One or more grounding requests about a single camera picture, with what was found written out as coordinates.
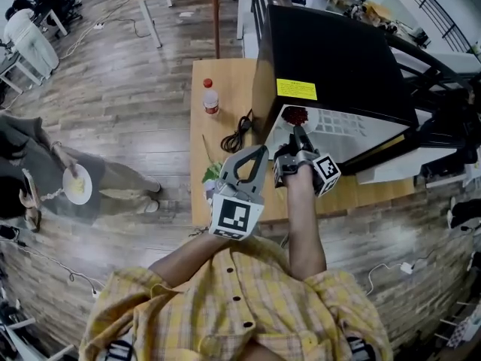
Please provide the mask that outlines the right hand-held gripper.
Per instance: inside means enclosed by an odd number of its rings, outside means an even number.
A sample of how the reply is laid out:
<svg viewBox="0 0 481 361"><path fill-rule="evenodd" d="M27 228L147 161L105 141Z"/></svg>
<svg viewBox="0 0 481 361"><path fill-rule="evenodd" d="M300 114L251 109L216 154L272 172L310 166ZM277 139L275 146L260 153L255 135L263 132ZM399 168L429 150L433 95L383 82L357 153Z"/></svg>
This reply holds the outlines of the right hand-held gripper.
<svg viewBox="0 0 481 361"><path fill-rule="evenodd" d="M313 145L304 128L294 126L289 135L289 146L284 146L274 155L274 187L284 187L285 179L297 174L298 169L303 165L312 168L313 188L317 197L330 191L341 176L340 169L331 155L320 154L318 150L313 151Z"/></svg>

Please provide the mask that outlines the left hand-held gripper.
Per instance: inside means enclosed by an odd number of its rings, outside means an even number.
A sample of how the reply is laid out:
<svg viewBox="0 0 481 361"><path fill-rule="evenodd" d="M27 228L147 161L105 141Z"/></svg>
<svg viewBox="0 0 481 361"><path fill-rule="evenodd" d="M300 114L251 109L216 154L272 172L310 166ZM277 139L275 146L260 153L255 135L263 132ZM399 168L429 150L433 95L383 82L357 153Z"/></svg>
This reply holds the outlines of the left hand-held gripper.
<svg viewBox="0 0 481 361"><path fill-rule="evenodd" d="M264 199L260 195L268 161L268 148L260 144L245 147L225 160L219 174L221 181L216 182L210 199L210 235L234 241L243 241L252 235L264 210ZM241 178L238 170L248 162L253 162L249 176Z"/></svg>

